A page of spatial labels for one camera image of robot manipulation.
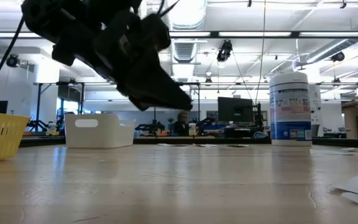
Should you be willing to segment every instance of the table surface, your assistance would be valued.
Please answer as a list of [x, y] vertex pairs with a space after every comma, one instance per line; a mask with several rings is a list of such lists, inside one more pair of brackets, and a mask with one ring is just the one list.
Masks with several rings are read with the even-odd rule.
[[23, 148], [0, 161], [0, 223], [358, 223], [330, 186], [358, 175], [358, 153], [313, 149]]

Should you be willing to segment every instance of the white plastic bin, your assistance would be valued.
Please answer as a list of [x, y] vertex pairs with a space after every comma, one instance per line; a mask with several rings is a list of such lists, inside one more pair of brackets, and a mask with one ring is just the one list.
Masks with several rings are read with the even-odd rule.
[[134, 143], [135, 121], [114, 114], [65, 115], [66, 145], [70, 148], [116, 148]]

